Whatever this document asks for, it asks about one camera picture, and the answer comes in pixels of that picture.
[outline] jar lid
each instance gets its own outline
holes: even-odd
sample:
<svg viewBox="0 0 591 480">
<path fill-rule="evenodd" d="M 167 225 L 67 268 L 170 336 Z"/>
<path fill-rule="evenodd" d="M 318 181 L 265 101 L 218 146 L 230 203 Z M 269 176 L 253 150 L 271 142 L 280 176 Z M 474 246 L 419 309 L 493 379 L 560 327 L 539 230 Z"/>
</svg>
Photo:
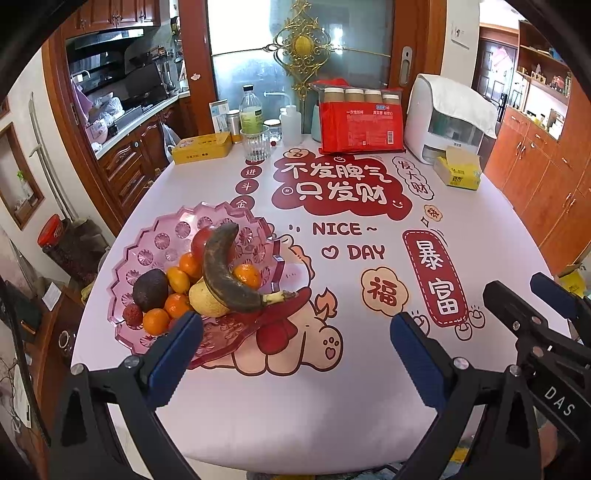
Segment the jar lid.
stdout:
<svg viewBox="0 0 591 480">
<path fill-rule="evenodd" d="M 51 218 L 47 221 L 45 226 L 41 229 L 41 233 L 37 238 L 37 245 L 40 247 L 44 247 L 49 245 L 50 247 L 56 246 L 61 236 L 64 233 L 63 225 L 61 224 L 61 220 L 58 214 L 54 214 Z"/>
</svg>

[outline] orange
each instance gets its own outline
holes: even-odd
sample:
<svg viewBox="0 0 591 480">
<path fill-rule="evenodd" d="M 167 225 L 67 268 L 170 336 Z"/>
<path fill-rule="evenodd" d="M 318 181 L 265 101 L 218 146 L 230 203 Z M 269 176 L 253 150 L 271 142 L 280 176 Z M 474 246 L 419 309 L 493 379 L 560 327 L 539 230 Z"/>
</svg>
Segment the orange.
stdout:
<svg viewBox="0 0 591 480">
<path fill-rule="evenodd" d="M 168 331 L 170 317 L 166 310 L 152 309 L 144 315 L 144 330 L 154 336 L 162 335 Z"/>
<path fill-rule="evenodd" d="M 176 320 L 193 309 L 189 303 L 189 297 L 181 295 L 180 293 L 173 293 L 166 299 L 164 310 L 166 310 L 173 320 Z"/>
<path fill-rule="evenodd" d="M 248 263 L 240 264 L 234 268 L 232 274 L 253 290 L 261 288 L 261 274 L 254 265 Z"/>
<path fill-rule="evenodd" d="M 187 293 L 191 288 L 189 276 L 179 267 L 170 267 L 166 271 L 168 283 L 176 293 Z"/>
<path fill-rule="evenodd" d="M 194 281 L 199 280 L 203 276 L 203 267 L 191 252 L 181 255 L 178 261 L 178 267 Z"/>
</svg>

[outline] blue gripper pad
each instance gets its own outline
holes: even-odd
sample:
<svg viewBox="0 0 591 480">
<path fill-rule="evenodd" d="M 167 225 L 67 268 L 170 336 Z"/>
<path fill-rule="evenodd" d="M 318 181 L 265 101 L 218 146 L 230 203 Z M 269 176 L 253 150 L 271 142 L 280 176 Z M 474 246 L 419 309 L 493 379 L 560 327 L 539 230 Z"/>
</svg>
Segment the blue gripper pad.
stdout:
<svg viewBox="0 0 591 480">
<path fill-rule="evenodd" d="M 398 352 L 423 403 L 441 412 L 446 405 L 444 379 L 426 348 L 398 314 L 390 323 L 390 341 Z"/>
<path fill-rule="evenodd" d="M 154 410 L 168 404 L 201 344 L 203 339 L 201 315 L 186 313 L 177 320 L 177 325 L 168 335 L 174 336 L 174 340 L 165 350 L 148 379 L 148 392 L 145 398 L 146 403 Z"/>
<path fill-rule="evenodd" d="M 530 288 L 536 296 L 544 300 L 562 317 L 566 319 L 577 317 L 577 302 L 573 296 L 543 273 L 536 273 L 531 277 Z"/>
</svg>

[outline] white appliance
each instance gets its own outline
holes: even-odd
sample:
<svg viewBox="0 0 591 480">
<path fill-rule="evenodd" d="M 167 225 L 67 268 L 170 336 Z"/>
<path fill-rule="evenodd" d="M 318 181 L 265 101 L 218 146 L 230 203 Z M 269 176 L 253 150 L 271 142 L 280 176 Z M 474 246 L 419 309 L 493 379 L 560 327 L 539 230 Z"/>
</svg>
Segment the white appliance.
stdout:
<svg viewBox="0 0 591 480">
<path fill-rule="evenodd" d="M 423 163 L 433 164 L 447 147 L 477 154 L 482 138 L 496 138 L 497 108 L 478 92 L 439 75 L 420 73 L 408 104 L 404 142 Z"/>
</svg>

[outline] avocado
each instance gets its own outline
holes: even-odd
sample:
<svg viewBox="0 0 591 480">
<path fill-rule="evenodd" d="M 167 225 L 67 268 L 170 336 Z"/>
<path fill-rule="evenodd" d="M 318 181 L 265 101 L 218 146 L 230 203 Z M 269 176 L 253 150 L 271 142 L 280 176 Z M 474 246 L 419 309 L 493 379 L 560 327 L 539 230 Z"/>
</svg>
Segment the avocado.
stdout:
<svg viewBox="0 0 591 480">
<path fill-rule="evenodd" d="M 132 292 L 134 302 L 142 312 L 164 308 L 168 297 L 168 280 L 159 268 L 154 268 L 141 275 L 134 284 Z"/>
</svg>

